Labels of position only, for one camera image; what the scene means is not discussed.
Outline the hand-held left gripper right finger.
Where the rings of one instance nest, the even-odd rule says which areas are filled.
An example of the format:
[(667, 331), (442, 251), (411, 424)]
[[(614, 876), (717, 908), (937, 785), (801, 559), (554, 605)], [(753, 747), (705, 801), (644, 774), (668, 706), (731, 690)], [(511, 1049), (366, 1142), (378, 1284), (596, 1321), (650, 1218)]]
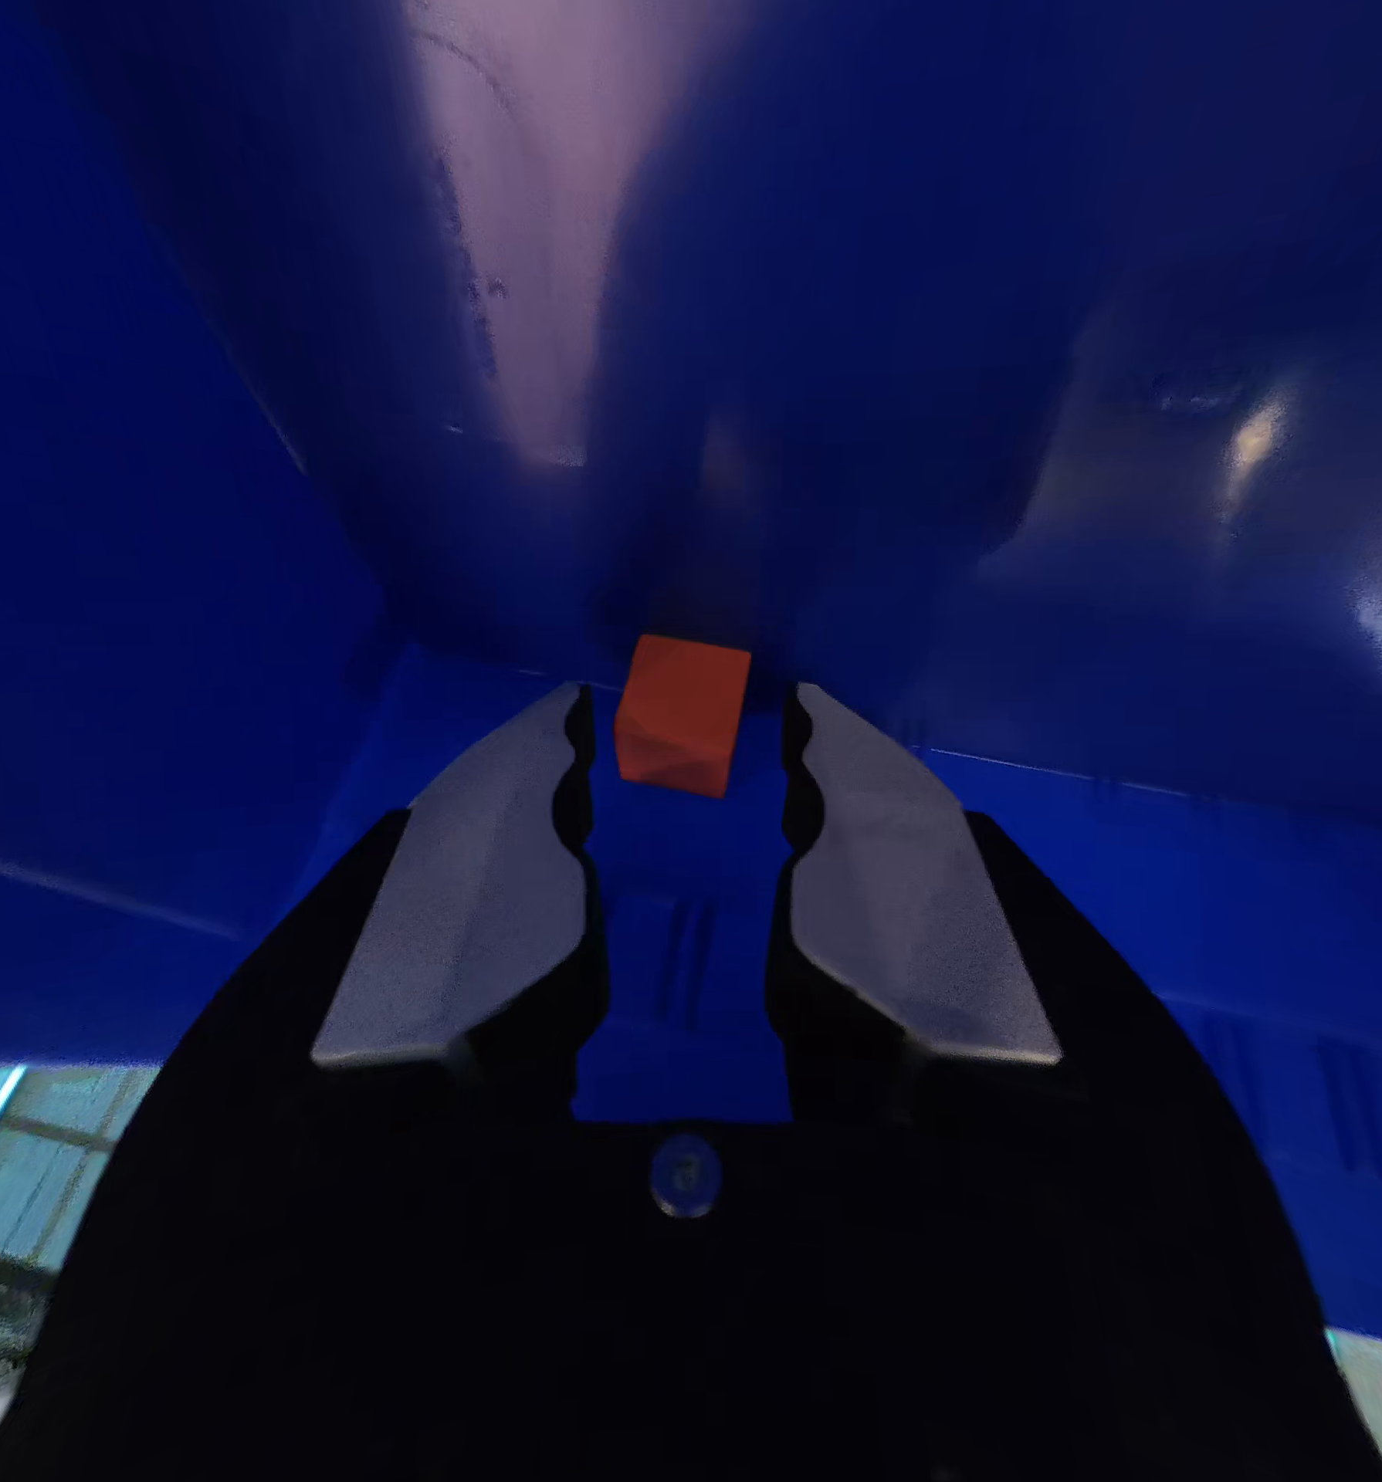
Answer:
[(925, 1051), (1058, 1064), (1064, 1049), (956, 793), (821, 685), (789, 688), (781, 928)]

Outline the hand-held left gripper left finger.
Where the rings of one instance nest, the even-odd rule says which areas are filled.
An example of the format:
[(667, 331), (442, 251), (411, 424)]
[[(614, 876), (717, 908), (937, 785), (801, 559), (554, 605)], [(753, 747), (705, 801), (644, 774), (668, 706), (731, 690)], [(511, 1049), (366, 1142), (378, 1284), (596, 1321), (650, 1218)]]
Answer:
[(445, 1061), (591, 943), (595, 753), (589, 688), (558, 683), (421, 789), (314, 1064)]

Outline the red wooden cube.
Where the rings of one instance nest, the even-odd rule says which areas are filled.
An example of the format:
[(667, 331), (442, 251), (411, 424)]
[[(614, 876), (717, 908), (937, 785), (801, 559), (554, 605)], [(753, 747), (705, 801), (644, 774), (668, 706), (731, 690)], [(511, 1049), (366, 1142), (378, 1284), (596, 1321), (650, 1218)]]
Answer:
[(752, 653), (642, 635), (614, 713), (614, 761), (632, 785), (725, 797)]

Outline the blue plastic bin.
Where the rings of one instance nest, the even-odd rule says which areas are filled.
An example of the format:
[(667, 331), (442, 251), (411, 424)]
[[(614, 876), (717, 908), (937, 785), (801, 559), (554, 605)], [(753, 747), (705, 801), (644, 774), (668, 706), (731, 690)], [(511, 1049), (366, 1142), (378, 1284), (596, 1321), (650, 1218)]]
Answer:
[[(642, 635), (752, 653), (632, 785)], [(1382, 1337), (1382, 1), (0, 1), (0, 1057), (596, 688), (586, 1109), (774, 1111), (775, 706), (989, 811)]]

